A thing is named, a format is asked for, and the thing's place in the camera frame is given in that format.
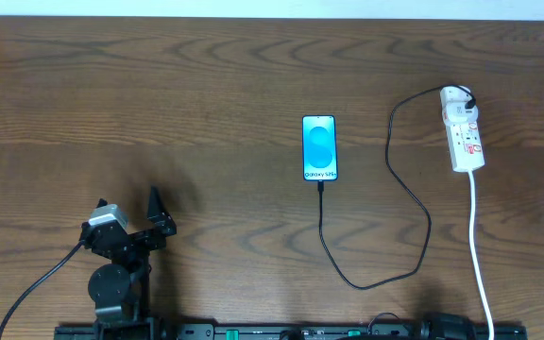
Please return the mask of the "blue Galaxy smartphone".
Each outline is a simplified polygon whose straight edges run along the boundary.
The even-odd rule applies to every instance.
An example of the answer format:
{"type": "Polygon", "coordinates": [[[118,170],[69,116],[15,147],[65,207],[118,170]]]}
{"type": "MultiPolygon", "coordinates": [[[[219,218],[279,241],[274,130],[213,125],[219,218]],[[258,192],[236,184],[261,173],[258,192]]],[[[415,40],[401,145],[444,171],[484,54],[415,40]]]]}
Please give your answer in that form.
{"type": "Polygon", "coordinates": [[[332,115],[302,117],[302,159],[306,181],[338,179],[336,128],[332,115]]]}

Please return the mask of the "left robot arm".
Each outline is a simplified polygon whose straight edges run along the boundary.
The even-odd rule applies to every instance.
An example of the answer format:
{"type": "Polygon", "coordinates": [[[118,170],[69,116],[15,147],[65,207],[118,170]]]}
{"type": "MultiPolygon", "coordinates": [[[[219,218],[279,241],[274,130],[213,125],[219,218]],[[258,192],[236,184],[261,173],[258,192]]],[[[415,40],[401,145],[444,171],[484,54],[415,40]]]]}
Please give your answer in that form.
{"type": "Polygon", "coordinates": [[[129,233],[127,215],[102,199],[81,226],[82,245],[110,261],[96,269],[88,283],[97,339],[168,337],[165,322],[150,312],[149,257],[166,248],[166,238],[177,233],[177,225],[156,187],[150,188],[146,220],[150,229],[129,233]]]}

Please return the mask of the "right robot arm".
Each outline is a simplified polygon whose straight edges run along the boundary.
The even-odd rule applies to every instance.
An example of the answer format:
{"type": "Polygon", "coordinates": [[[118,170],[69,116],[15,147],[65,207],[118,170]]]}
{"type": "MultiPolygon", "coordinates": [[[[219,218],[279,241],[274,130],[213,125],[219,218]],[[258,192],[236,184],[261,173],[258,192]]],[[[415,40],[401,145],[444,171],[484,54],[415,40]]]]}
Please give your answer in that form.
{"type": "Polygon", "coordinates": [[[476,340],[473,323],[456,314],[426,313],[415,334],[423,340],[476,340]]]}

